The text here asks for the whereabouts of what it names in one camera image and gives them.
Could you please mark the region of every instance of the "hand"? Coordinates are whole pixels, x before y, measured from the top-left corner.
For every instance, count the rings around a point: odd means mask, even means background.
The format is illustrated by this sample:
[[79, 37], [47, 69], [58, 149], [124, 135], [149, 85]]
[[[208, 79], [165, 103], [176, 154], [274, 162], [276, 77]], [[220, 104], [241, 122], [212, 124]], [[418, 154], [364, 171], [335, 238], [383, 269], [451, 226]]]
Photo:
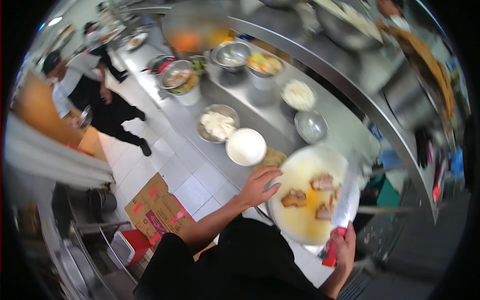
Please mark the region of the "hand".
[[280, 183], [274, 184], [270, 189], [265, 191], [265, 185], [275, 177], [282, 176], [282, 172], [277, 167], [261, 167], [254, 173], [250, 174], [247, 182], [240, 194], [233, 200], [244, 204], [245, 209], [258, 206], [266, 202], [280, 188]]
[[357, 240], [352, 222], [348, 224], [345, 238], [333, 230], [330, 233], [330, 239], [336, 244], [337, 268], [344, 270], [346, 272], [346, 276], [348, 276], [353, 269], [353, 262], [355, 258], [355, 242]]
[[105, 104], [112, 103], [112, 92], [107, 89], [104, 85], [100, 87], [100, 96], [103, 98]]
[[73, 118], [69, 118], [69, 119], [68, 119], [68, 123], [69, 123], [70, 126], [72, 126], [73, 128], [79, 129], [79, 128], [80, 128], [80, 125], [82, 125], [82, 119], [80, 118], [80, 116], [76, 116], [76, 117], [73, 117]]

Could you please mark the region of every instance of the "stainless steel counter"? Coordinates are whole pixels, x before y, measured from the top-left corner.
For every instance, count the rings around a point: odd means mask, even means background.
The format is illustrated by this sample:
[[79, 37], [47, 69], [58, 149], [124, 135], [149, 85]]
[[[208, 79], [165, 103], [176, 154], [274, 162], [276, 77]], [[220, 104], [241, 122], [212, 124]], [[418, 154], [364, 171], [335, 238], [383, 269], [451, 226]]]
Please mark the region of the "stainless steel counter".
[[328, 123], [328, 138], [325, 143], [348, 156], [353, 149], [360, 151], [369, 163], [380, 153], [378, 141], [362, 125], [360, 120], [330, 92], [313, 79], [285, 63], [285, 69], [276, 77], [271, 91], [254, 88], [246, 72], [231, 74], [213, 65], [209, 59], [208, 77], [203, 78], [200, 87], [202, 99], [193, 106], [183, 106], [174, 97], [162, 98], [158, 95], [155, 77], [146, 72], [139, 73], [148, 60], [160, 53], [161, 49], [149, 41], [157, 37], [149, 36], [147, 42], [136, 51], [126, 51], [123, 47], [116, 54], [125, 62], [130, 73], [162, 109], [172, 126], [183, 134], [205, 157], [207, 157], [237, 188], [241, 189], [248, 175], [249, 167], [242, 167], [231, 161], [224, 144], [208, 143], [197, 133], [197, 121], [202, 110], [211, 104], [222, 103], [233, 107], [240, 116], [241, 127], [257, 130], [270, 147], [290, 155], [306, 145], [295, 130], [293, 111], [280, 96], [280, 86], [288, 79], [296, 78], [306, 82], [318, 95], [317, 110]]
[[[175, 3], [147, 0], [123, 7], [120, 11], [165, 14]], [[404, 60], [401, 52], [382, 49], [356, 53], [340, 48], [319, 32], [318, 22], [308, 4], [298, 4], [291, 10], [275, 10], [259, 0], [217, 0], [214, 3], [226, 10], [232, 29], [288, 53], [321, 75], [364, 112], [390, 142], [408, 171], [420, 199], [430, 203], [436, 220], [438, 208], [432, 201], [434, 167], [426, 170], [419, 168], [413, 133], [399, 126], [382, 92], [385, 83]], [[152, 83], [146, 85], [154, 88]]]

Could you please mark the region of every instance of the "white bowl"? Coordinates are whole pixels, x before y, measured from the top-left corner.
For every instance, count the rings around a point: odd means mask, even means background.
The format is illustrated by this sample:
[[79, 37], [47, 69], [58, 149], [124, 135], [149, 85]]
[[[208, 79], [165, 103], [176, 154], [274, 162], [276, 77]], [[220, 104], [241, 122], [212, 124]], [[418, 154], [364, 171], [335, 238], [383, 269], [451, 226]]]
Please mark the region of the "white bowl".
[[254, 166], [262, 161], [267, 144], [261, 134], [250, 128], [236, 130], [225, 143], [228, 157], [241, 166]]

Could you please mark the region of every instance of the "cardboard box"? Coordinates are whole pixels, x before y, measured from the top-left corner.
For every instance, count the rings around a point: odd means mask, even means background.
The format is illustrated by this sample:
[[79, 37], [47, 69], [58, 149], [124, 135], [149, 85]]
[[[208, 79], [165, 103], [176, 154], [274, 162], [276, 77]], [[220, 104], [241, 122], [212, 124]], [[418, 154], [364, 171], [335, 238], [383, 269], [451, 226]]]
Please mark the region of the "cardboard box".
[[167, 184], [158, 173], [125, 206], [125, 211], [135, 227], [146, 236], [154, 251], [165, 233], [179, 234], [181, 229], [195, 223], [177, 198], [168, 192]]

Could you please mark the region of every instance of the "metal bucket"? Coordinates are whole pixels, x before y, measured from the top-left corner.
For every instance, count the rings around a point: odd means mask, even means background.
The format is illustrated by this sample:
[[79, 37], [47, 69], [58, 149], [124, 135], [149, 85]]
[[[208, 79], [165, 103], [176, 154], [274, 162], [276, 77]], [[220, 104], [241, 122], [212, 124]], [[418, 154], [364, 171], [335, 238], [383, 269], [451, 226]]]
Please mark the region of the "metal bucket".
[[440, 117], [433, 99], [438, 96], [436, 90], [417, 75], [407, 60], [386, 84], [384, 93], [395, 118], [406, 131], [431, 125]]

